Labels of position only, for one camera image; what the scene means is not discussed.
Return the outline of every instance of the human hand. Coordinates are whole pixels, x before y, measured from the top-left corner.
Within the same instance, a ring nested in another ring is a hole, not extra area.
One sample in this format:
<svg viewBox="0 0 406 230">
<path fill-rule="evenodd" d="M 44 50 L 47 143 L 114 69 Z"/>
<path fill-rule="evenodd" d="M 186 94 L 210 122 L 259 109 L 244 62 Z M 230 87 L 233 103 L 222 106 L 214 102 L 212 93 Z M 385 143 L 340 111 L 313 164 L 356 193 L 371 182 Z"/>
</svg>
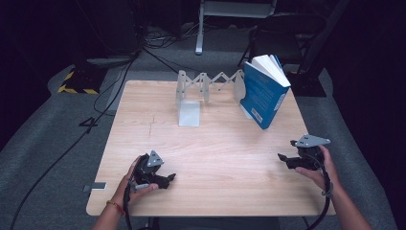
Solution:
<svg viewBox="0 0 406 230">
<path fill-rule="evenodd" d="M 131 167 L 128 170 L 128 173 L 123 177 L 122 181 L 119 184 L 119 187 L 116 190 L 116 193 L 112 197 L 112 201 L 116 202 L 119 204 L 121 207 L 123 207 L 123 197 L 124 197 L 124 191 L 125 188 L 128 184 L 128 180 L 131 177 L 132 172 L 134 171 L 135 166 L 137 165 L 138 160 L 140 159 L 140 156 L 135 159 L 135 161 L 131 164 Z M 134 203 L 137 199 L 139 199 L 141 196 L 148 194 L 154 190 L 158 189 L 157 184 L 150 184 L 148 187 L 144 189 L 137 190 L 137 193 L 134 193 L 130 191 L 130 201 L 129 204 Z"/>
<path fill-rule="evenodd" d="M 326 171 L 328 173 L 328 176 L 334 186 L 339 185 L 339 180 L 338 180 L 338 175 L 337 175 L 337 170 L 335 169 L 334 162 L 332 162 L 331 155 L 328 151 L 328 149 L 324 146 L 319 146 L 320 150 L 322 150 L 323 156 L 325 157 L 324 165 L 326 168 Z M 319 186 L 323 191 L 326 190 L 325 187 L 325 179 L 323 177 L 322 172 L 320 171 L 312 171 L 308 170 L 302 167 L 297 167 L 295 171 L 299 174 L 302 174 L 314 181 L 314 183 Z"/>
</svg>

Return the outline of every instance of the black cable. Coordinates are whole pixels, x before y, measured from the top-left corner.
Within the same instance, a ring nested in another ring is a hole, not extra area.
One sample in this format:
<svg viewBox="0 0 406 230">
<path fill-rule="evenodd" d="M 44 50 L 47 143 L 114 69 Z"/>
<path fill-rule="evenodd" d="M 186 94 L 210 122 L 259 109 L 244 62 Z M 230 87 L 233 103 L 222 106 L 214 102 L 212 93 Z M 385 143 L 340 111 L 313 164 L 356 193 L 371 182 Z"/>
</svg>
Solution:
<svg viewBox="0 0 406 230">
<path fill-rule="evenodd" d="M 304 220 L 305 227 L 307 227 L 307 228 L 310 227 L 310 224 L 308 224 L 307 218 L 302 217 L 302 219 Z"/>
<path fill-rule="evenodd" d="M 153 56 L 154 58 L 156 58 L 157 60 L 161 61 L 163 64 L 165 64 L 169 69 L 171 69 L 173 72 L 175 72 L 176 74 L 178 74 L 178 71 L 176 71 L 175 69 L 173 69 L 170 65 L 164 63 L 161 59 L 159 59 L 157 56 L 155 56 L 153 53 L 151 53 L 149 50 L 147 50 L 146 48 L 143 48 L 149 55 Z"/>
<path fill-rule="evenodd" d="M 95 36 L 98 38 L 98 40 L 101 42 L 101 44 L 110 52 L 116 54 L 116 55 L 126 55 L 126 56 L 134 56 L 138 51 L 139 48 L 137 47 L 133 52 L 131 53 L 119 53 L 116 52 L 115 50 L 111 49 L 107 44 L 105 44 L 105 42 L 102 40 L 102 38 L 99 36 L 99 33 L 96 31 L 95 27 L 93 26 L 93 23 L 90 21 L 90 18 L 87 16 L 86 12 L 84 11 L 83 7 L 81 6 L 80 2 L 78 0 L 75 0 L 75 2 L 77 3 L 81 13 L 83 14 L 83 16 L 86 18 L 87 23 L 89 24 L 90 28 L 92 29 L 93 33 L 95 34 Z"/>
<path fill-rule="evenodd" d="M 129 212 L 128 212 L 128 201 L 129 201 L 129 193 L 131 192 L 131 185 L 127 183 L 127 186 L 124 190 L 123 196 L 123 209 L 125 212 L 125 225 L 127 226 L 128 230 L 132 230 L 131 221 L 129 220 Z"/>
<path fill-rule="evenodd" d="M 119 77 L 118 77 L 116 80 L 114 80 L 114 82 L 113 82 L 112 84 L 110 84 L 110 86 L 108 86 L 104 91 L 102 91 L 102 92 L 99 94 L 98 98 L 97 98 L 97 99 L 95 100 L 95 102 L 93 103 L 93 108 L 94 108 L 97 112 L 102 113 L 102 111 L 100 111 L 100 110 L 98 110 L 98 109 L 96 108 L 96 103 L 98 102 L 99 98 L 101 97 L 102 94 L 104 94 L 105 92 L 107 92 L 107 90 L 109 90 L 111 87 L 113 87 L 113 85 L 115 85 L 115 84 L 120 80 L 120 78 L 122 77 L 122 73 L 123 73 L 123 70 L 125 69 L 125 67 L 126 67 L 126 65 L 125 65 L 125 66 L 123 67 L 123 69 L 120 71 Z M 106 115 L 106 116 L 111 116 L 111 117 L 116 116 L 116 115 L 114 115 L 114 114 L 107 114 L 107 113 L 104 113 L 104 115 Z"/>
<path fill-rule="evenodd" d="M 14 214 L 14 217 L 13 217 L 12 223 L 11 223 L 11 227 L 10 227 L 11 230 L 14 228 L 15 222 L 17 221 L 18 214 L 20 213 L 21 208 L 23 207 L 23 205 L 24 205 L 25 201 L 27 200 L 28 196 L 30 196 L 30 194 L 33 192 L 34 188 L 39 184 L 39 182 L 41 182 L 41 180 L 45 177 L 45 175 L 47 175 L 47 173 L 84 137 L 84 135 L 86 135 L 86 133 L 96 124 L 96 122 L 104 115 L 104 113 L 108 110 L 108 108 L 111 106 L 111 104 L 113 104 L 113 102 L 116 100 L 116 98 L 119 95 L 119 92 L 120 92 L 121 88 L 123 87 L 124 80 L 125 80 L 126 74 L 128 72 L 128 69 L 132 65 L 134 60 L 135 60 L 135 58 L 132 59 L 130 64 L 127 66 L 127 68 L 125 70 L 125 73 L 124 73 L 123 81 L 120 84 L 120 88 L 117 91 L 117 94 L 115 95 L 115 97 L 111 101 L 111 103 L 106 107 L 106 109 L 102 112 L 102 114 L 99 115 L 99 117 L 96 118 L 96 120 L 93 123 L 90 124 L 90 126 L 81 134 L 81 136 L 74 142 L 74 144 L 72 144 L 65 152 L 63 152 L 59 156 L 59 158 L 36 180 L 36 182 L 33 184 L 33 186 L 30 188 L 30 190 L 26 193 L 23 200 L 20 202 L 20 204 L 19 204 L 19 206 L 17 208 L 17 211 Z"/>
<path fill-rule="evenodd" d="M 324 195 L 326 196 L 326 202 L 325 202 L 325 207 L 323 208 L 322 213 L 316 219 L 316 221 L 313 222 L 313 224 L 311 224 L 309 227 L 306 228 L 306 230 L 311 230 L 311 229 L 314 229 L 323 220 L 323 218 L 326 216 L 326 213 L 327 213 L 328 207 L 329 207 L 329 203 L 330 203 L 330 196 L 331 196 L 331 194 L 330 194 L 331 193 L 330 185 L 331 185 L 331 181 L 330 181 L 330 178 L 329 178 L 328 173 L 326 171 L 325 165 L 322 164 L 318 159 L 316 159 L 315 157 L 313 157 L 310 154 L 306 154 L 306 156 L 313 159 L 318 164 L 318 167 L 322 170 L 322 174 L 323 174 L 323 177 L 325 179 L 325 190 L 326 190 L 326 192 L 324 193 Z"/>
</svg>

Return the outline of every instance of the bracelet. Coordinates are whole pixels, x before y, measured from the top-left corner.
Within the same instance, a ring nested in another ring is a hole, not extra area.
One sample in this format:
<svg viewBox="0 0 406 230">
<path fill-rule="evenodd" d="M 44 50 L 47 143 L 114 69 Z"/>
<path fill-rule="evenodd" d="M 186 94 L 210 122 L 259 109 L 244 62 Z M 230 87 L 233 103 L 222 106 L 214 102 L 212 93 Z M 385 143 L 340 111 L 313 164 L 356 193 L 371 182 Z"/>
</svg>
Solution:
<svg viewBox="0 0 406 230">
<path fill-rule="evenodd" d="M 121 213 L 122 216 L 125 216 L 125 211 L 124 211 L 124 209 L 122 208 L 122 206 L 120 206 L 120 205 L 117 204 L 116 202 L 114 202 L 114 201 L 112 201 L 112 200 L 107 200 L 105 203 L 106 203 L 106 204 L 112 204 L 112 205 L 116 206 L 117 211 L 119 211 L 119 213 Z"/>
</svg>

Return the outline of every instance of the hazard tape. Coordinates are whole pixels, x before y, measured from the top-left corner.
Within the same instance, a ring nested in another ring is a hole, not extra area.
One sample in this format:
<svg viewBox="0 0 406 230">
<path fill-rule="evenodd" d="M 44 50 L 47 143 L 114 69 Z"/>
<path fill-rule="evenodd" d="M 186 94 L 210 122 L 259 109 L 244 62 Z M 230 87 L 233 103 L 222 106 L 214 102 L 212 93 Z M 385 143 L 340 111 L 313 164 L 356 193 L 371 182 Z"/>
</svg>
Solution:
<svg viewBox="0 0 406 230">
<path fill-rule="evenodd" d="M 69 72 L 66 76 L 65 80 L 63 81 L 62 85 L 57 90 L 58 93 L 83 93 L 83 94 L 99 94 L 100 93 L 100 86 L 96 85 L 95 87 L 83 87 L 86 84 L 80 82 L 79 80 L 75 80 L 75 68 Z"/>
</svg>

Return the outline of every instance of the wrist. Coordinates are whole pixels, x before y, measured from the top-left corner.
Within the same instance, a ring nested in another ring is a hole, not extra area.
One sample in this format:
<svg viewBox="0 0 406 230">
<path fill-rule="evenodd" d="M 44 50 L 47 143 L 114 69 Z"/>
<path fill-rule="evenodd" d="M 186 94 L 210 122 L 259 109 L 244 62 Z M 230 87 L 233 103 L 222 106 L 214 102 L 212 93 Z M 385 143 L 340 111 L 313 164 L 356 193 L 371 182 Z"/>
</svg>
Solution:
<svg viewBox="0 0 406 230">
<path fill-rule="evenodd" d="M 125 216 L 125 211 L 123 209 L 123 205 L 120 205 L 113 200 L 107 200 L 105 202 L 105 205 L 107 205 L 107 206 L 111 205 L 111 207 L 114 207 L 120 215 Z"/>
</svg>

